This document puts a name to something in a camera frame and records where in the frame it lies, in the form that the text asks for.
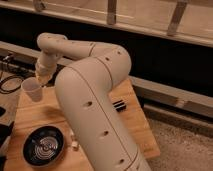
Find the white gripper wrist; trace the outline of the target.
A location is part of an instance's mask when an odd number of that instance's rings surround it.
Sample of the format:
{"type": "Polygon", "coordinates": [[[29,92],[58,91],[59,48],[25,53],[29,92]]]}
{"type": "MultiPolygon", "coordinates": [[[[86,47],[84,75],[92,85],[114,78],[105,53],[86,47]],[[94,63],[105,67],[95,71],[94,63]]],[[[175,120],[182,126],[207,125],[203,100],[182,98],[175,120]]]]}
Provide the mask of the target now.
{"type": "Polygon", "coordinates": [[[38,58],[36,68],[36,79],[41,86],[45,86],[51,79],[57,69],[57,55],[42,53],[38,58]]]}

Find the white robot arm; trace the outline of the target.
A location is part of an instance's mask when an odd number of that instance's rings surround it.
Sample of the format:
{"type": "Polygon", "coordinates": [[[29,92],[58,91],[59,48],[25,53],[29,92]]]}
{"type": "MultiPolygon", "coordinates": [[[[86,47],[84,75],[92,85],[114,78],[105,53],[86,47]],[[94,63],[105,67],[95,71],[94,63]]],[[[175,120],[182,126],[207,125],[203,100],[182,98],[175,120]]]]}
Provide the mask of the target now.
{"type": "Polygon", "coordinates": [[[52,33],[40,34],[37,45],[36,77],[41,84],[55,80],[60,108],[94,171],[151,171],[109,98],[129,75],[128,52],[52,33]]]}

